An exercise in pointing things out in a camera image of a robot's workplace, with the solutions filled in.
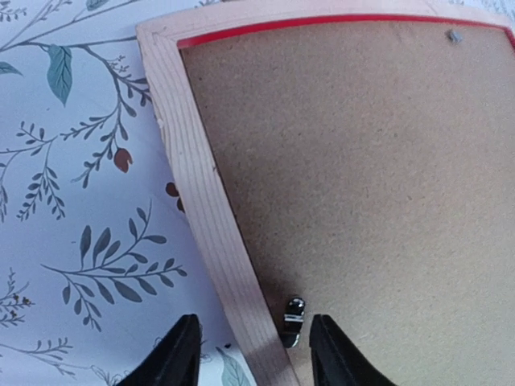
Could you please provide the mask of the brown backing board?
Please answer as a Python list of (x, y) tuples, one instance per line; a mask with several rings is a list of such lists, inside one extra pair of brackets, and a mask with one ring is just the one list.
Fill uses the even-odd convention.
[(514, 382), (514, 50), (331, 23), (182, 52), (274, 315), (330, 314), (399, 385)]

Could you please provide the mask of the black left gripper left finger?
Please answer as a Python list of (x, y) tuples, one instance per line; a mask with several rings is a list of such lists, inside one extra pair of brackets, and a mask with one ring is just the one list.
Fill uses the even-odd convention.
[(197, 315), (183, 315), (119, 385), (196, 386), (200, 372), (200, 343)]

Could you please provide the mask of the red wooden picture frame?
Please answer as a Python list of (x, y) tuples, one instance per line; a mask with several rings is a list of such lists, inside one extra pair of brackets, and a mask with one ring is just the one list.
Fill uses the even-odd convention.
[(154, 110), (192, 233), (236, 341), (260, 385), (311, 385), (309, 338), (285, 349), (217, 169), (182, 52), (223, 39), (331, 23), (433, 23), (502, 31), (502, 14), (441, 1), (234, 1), (184, 10), (137, 27)]

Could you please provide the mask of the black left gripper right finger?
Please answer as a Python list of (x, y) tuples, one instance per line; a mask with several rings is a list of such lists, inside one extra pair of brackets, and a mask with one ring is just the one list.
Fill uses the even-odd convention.
[(314, 385), (394, 386), (327, 314), (314, 316), (309, 345)]

